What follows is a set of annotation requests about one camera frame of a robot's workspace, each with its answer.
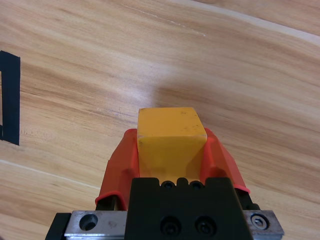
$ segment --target yellow cube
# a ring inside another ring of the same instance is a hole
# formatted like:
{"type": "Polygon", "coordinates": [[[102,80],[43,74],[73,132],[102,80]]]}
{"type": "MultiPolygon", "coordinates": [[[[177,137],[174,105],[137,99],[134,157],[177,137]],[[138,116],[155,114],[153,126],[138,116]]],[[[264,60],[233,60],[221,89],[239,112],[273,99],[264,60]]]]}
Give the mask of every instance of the yellow cube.
{"type": "Polygon", "coordinates": [[[206,131],[192,107],[142,108],[137,146],[142,178],[198,180],[206,131]]]}

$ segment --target metal plate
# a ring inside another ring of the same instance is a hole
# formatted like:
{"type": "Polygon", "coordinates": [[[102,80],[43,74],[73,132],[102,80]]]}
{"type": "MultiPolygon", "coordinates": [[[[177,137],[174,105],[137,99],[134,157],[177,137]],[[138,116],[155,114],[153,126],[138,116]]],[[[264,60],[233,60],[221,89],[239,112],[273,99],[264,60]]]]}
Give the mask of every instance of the metal plate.
{"type": "Polygon", "coordinates": [[[280,240],[285,234],[273,211],[245,210],[243,213],[254,240],[280,240]],[[254,222],[257,220],[255,216],[261,217],[266,222],[266,229],[264,221],[259,225],[254,222]]]}
{"type": "Polygon", "coordinates": [[[122,240],[126,220],[126,211],[73,211],[64,236],[67,240],[122,240]]]}

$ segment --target black tape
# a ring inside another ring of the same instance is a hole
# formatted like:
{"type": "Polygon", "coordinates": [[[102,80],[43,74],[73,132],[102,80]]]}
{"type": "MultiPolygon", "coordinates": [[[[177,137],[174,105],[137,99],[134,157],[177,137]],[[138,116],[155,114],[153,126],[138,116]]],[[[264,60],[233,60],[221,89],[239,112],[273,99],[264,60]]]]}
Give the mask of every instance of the black tape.
{"type": "Polygon", "coordinates": [[[0,51],[2,126],[0,140],[19,145],[20,138],[20,57],[0,51]]]}

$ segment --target wooden table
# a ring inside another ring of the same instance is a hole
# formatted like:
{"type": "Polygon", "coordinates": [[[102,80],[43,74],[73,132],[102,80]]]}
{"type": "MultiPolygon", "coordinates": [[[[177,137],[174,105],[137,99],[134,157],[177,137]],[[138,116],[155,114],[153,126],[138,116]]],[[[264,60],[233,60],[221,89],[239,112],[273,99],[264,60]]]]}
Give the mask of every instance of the wooden table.
{"type": "Polygon", "coordinates": [[[139,108],[182,106],[284,239],[319,239],[319,1],[235,2],[0,1],[0,50],[21,57],[20,146],[0,142],[4,240],[43,240],[56,212],[93,210],[139,108]]]}

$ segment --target screw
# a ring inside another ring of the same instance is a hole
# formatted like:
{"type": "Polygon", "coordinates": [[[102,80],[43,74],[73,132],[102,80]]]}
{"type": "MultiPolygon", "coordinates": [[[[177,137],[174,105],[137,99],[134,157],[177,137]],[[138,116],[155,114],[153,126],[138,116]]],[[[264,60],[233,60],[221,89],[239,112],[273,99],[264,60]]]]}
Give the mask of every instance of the screw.
{"type": "Polygon", "coordinates": [[[196,230],[207,237],[212,237],[216,233],[216,224],[208,216],[201,216],[195,222],[196,230]]]}
{"type": "Polygon", "coordinates": [[[268,223],[264,216],[257,215],[257,214],[253,215],[251,217],[251,222],[253,226],[255,226],[257,229],[266,230],[268,228],[268,223]]]}

